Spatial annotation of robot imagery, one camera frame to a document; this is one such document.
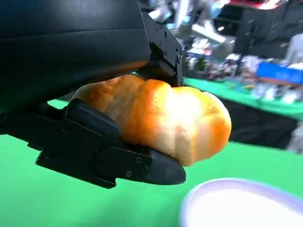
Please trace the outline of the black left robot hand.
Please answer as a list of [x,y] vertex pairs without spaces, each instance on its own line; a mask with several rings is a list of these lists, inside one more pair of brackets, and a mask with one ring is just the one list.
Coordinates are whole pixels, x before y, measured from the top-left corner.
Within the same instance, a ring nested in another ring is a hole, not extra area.
[[186,173],[175,159],[122,142],[114,121],[88,104],[48,104],[134,71],[180,86],[181,51],[135,0],[3,0],[0,132],[40,151],[37,165],[103,188],[117,178],[181,184]]

